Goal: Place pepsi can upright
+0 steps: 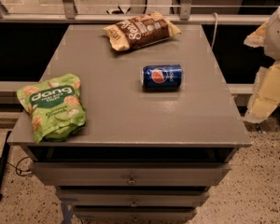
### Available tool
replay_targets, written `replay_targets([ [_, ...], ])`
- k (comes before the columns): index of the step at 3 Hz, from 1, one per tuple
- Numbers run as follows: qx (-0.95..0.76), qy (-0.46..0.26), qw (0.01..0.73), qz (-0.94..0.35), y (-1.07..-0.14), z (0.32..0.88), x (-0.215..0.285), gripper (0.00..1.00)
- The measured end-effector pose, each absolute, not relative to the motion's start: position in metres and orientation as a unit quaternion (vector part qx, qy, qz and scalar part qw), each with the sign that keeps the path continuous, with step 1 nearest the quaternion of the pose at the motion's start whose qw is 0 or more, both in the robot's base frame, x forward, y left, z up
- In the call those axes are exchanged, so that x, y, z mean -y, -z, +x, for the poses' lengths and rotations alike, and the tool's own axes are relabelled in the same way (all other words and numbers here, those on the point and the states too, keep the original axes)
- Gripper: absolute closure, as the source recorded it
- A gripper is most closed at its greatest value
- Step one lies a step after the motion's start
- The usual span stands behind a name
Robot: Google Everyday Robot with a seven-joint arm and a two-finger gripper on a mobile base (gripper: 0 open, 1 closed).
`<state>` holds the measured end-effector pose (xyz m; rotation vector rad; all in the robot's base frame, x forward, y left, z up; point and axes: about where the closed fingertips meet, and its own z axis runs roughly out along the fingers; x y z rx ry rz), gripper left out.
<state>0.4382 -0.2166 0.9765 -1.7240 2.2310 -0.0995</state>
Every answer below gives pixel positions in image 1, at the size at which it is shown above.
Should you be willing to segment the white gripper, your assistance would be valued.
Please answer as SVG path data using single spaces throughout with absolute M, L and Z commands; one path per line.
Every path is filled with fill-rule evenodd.
M 244 121 L 262 123 L 280 105 L 280 6 L 268 22 L 246 37 L 244 44 L 251 48 L 264 46 L 265 55 L 276 60 L 257 72 L 244 116 Z

